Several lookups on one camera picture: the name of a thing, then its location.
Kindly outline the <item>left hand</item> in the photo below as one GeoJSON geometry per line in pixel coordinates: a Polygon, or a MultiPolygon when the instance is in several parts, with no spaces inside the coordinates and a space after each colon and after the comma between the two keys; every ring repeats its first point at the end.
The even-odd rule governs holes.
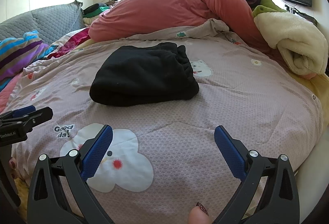
{"type": "Polygon", "coordinates": [[[17,171],[16,171],[17,163],[16,163],[15,158],[12,157],[9,160],[9,167],[10,167],[10,173],[11,173],[12,178],[16,179],[17,178],[17,171]]]}

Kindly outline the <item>right hand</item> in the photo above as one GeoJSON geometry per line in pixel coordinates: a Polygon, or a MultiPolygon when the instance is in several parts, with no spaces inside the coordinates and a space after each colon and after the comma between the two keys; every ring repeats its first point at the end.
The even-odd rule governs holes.
{"type": "Polygon", "coordinates": [[[188,217],[188,224],[212,224],[212,220],[206,208],[197,202],[196,206],[190,211],[188,217]]]}

